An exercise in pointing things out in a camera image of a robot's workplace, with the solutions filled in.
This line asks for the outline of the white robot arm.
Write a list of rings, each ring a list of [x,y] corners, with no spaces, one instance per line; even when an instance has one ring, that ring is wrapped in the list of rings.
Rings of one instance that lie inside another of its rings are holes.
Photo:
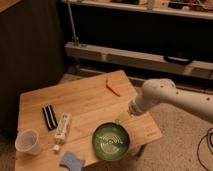
[[[180,90],[166,78],[146,80],[140,93],[129,102],[128,109],[118,115],[115,122],[120,124],[131,116],[143,115],[160,103],[173,105],[213,123],[213,95]]]

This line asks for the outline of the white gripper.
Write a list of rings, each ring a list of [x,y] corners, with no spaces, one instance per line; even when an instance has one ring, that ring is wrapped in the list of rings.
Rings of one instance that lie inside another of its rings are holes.
[[[132,118],[132,116],[139,116],[143,114],[143,111],[139,108],[138,104],[136,103],[135,100],[131,100],[128,109],[122,113],[120,113],[116,119],[115,123],[116,124],[121,124],[124,121],[127,121]]]

